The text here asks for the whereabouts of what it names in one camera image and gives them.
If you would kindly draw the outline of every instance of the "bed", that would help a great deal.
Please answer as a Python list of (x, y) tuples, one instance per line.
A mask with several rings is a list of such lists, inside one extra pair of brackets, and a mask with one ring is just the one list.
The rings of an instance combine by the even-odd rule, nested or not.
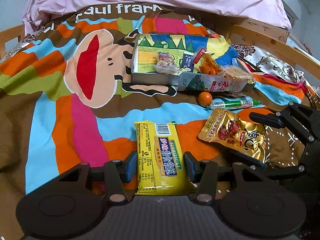
[[(138, 33), (183, 34), (184, 46), (190, 35), (215, 39), (216, 52), (230, 64), (238, 54), (229, 39), (234, 44), (255, 45), (320, 77), (315, 61), (285, 44), (288, 31), (255, 19), (153, 2), (92, 4), (81, 5), (67, 18), (50, 20), (33, 35), (24, 37), (35, 30), (34, 24), (0, 32), (1, 57), (6, 41), (15, 37), (21, 41), (18, 50), (0, 63), (0, 185), (4, 189), (0, 192), (0, 232), (6, 240), (23, 236), (15, 218), (23, 195), (80, 162), (102, 166), (136, 150), (133, 122), (175, 121), (183, 152), (192, 152), (198, 160), (226, 163), (219, 145), (197, 139), (210, 112), (197, 104), (196, 96), (177, 93), (171, 86), (131, 84), (133, 41)], [(87, 69), (84, 60), (95, 63)], [(282, 110), (289, 101), (319, 109), (317, 95), (303, 83), (269, 74), (254, 77), (255, 88), (244, 94), (261, 105), (236, 110), (242, 120), (249, 121), (251, 111)], [(303, 145), (289, 130), (267, 128), (266, 137), (267, 163), (297, 165)], [(136, 187), (136, 178), (126, 185), (127, 189)], [(227, 183), (217, 188), (221, 196), (228, 189)]]

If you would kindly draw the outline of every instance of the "orange fruit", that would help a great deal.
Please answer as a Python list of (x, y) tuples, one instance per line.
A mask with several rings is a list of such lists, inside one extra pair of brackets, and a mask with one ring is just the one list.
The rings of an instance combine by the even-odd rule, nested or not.
[(209, 92), (201, 92), (198, 95), (198, 103), (202, 107), (207, 107), (212, 103), (212, 96)]

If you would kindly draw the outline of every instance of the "snack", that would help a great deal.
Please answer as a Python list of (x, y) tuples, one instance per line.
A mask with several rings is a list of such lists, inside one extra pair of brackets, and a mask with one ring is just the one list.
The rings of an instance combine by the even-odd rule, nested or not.
[(240, 120), (239, 115), (216, 108), (200, 131), (199, 139), (218, 142), (265, 162), (265, 127)]
[(138, 147), (137, 195), (185, 195), (190, 183), (173, 123), (135, 122)]
[(224, 101), (224, 102), (214, 102), (209, 105), (209, 109), (213, 110), (215, 108), (222, 108), (222, 109), (243, 109), (243, 108), (250, 108), (253, 106), (257, 106), (260, 104), (260, 101), (249, 99), (249, 100), (236, 100), (236, 101)]
[(158, 52), (157, 53), (158, 62), (156, 65), (153, 65), (157, 73), (163, 74), (175, 74), (179, 72), (179, 69), (174, 64), (173, 58), (168, 52)]
[(192, 53), (184, 52), (181, 62), (180, 70), (182, 72), (193, 72), (193, 62), (192, 62)]
[(247, 80), (248, 82), (255, 82), (255, 79), (252, 77), (251, 74), (243, 71), (242, 69), (235, 67), (235, 66), (223, 66), (221, 67), (222, 72), (221, 76), (225, 78), (234, 78), (239, 81)]
[(208, 92), (241, 91), (247, 81), (234, 78), (206, 75), (202, 73), (182, 72), (179, 77), (178, 91), (199, 90)]
[(197, 100), (202, 107), (208, 107), (212, 103), (212, 95), (209, 92), (201, 92)]
[(216, 92), (214, 93), (215, 98), (244, 98), (246, 95), (241, 93), (232, 92)]
[(211, 57), (211, 54), (203, 47), (200, 46), (192, 57), (194, 64), (200, 62), (199, 69), (203, 74), (217, 75), (221, 72), (221, 68)]

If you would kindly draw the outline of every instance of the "gold snack bag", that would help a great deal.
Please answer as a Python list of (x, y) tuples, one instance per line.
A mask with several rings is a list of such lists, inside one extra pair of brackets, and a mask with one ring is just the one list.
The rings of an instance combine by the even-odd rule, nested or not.
[(185, 195), (193, 191), (173, 123), (135, 122), (138, 148), (137, 195)]
[(239, 115), (216, 108), (200, 131), (199, 139), (218, 142), (265, 163), (265, 127), (240, 120)]

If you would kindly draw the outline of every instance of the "colorful blanket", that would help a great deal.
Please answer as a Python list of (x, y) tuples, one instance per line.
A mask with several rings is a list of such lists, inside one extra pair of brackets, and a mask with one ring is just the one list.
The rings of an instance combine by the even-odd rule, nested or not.
[[(220, 52), (217, 61), (231, 65), (237, 57), (232, 46), (192, 16), (156, 4), (91, 6), (59, 26), (46, 25), (34, 41), (0, 64), (0, 232), (6, 240), (22, 237), (15, 207), (23, 195), (80, 162), (102, 166), (136, 150), (133, 122), (175, 121), (183, 152), (224, 163), (221, 145), (197, 138), (210, 111), (197, 104), (196, 96), (171, 86), (131, 84), (138, 33), (214, 38), (210, 50)], [(309, 105), (296, 84), (267, 74), (255, 78), (255, 88), (245, 95), (261, 105), (236, 110), (242, 120), (249, 121), (252, 110), (266, 114), (289, 101)], [(291, 132), (267, 128), (266, 136), (270, 165), (298, 163), (303, 146)], [(136, 178), (126, 185), (136, 186)], [(227, 190), (227, 184), (218, 187), (219, 194)]]

